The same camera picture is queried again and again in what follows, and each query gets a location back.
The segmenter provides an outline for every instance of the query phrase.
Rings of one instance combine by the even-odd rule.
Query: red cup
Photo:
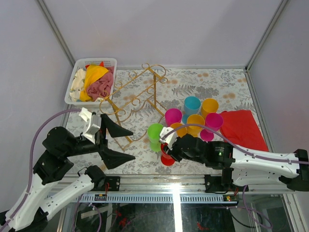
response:
[[[164,145],[165,144],[161,144],[161,151],[162,151],[162,155],[161,155],[161,162],[165,165],[165,166],[171,166],[174,164],[175,160],[168,154],[166,154],[164,152]]]

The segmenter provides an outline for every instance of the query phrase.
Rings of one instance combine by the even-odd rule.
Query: yellow cloth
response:
[[[89,65],[86,72],[84,90],[81,92],[80,100],[82,102],[92,101],[92,98],[88,96],[86,89],[94,82],[99,80],[104,74],[108,72],[107,68],[98,65]]]

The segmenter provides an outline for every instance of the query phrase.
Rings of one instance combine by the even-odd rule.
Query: white cloth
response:
[[[70,89],[70,96],[72,101],[76,102],[79,100],[81,91],[84,89],[84,81],[86,77],[86,71],[79,69],[73,79],[72,86]]]

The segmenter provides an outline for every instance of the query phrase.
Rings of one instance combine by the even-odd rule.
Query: glass panel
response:
[[[290,222],[280,195],[247,195],[246,203],[269,217],[273,229],[255,227],[246,210],[241,208],[218,209],[219,204],[182,203],[174,196],[174,203],[94,203],[102,217],[101,232],[291,232]],[[76,204],[70,204],[70,215],[63,231],[72,230]],[[269,226],[264,218],[254,216]],[[88,203],[78,207],[76,232],[98,231],[99,216]]]

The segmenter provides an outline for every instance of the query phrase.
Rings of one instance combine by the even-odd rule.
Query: white bracket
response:
[[[101,118],[92,114],[86,108],[82,108],[79,116],[86,122],[84,125],[83,136],[93,144],[96,144],[95,135],[101,127]]]
[[[159,139],[159,141],[160,141],[160,143],[162,143],[162,144],[168,144],[168,148],[170,149],[170,150],[172,150],[172,148],[173,148],[173,144],[174,144],[174,142],[176,141],[176,139],[177,139],[177,137],[178,137],[178,135],[177,135],[177,132],[174,132],[174,133],[172,133],[172,134],[170,134],[167,138],[165,138],[165,139],[162,139],[167,133],[169,133],[170,131],[172,131],[172,130],[174,130],[172,127],[164,127],[163,129],[162,129],[162,131],[160,132],[160,139]]]

